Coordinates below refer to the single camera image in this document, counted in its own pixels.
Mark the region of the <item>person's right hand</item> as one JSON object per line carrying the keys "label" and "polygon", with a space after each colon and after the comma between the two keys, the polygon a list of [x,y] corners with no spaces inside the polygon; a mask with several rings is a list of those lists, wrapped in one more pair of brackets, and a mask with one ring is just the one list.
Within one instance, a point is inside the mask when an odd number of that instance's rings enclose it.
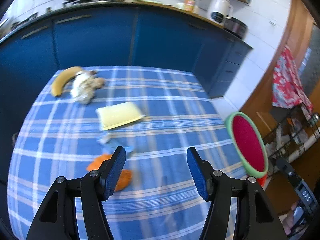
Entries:
{"label": "person's right hand", "polygon": [[293,213],[297,207],[297,202],[293,203],[291,206],[291,210],[287,213],[287,216],[283,219],[282,225],[286,235],[291,233],[291,229],[294,226],[294,218]]}

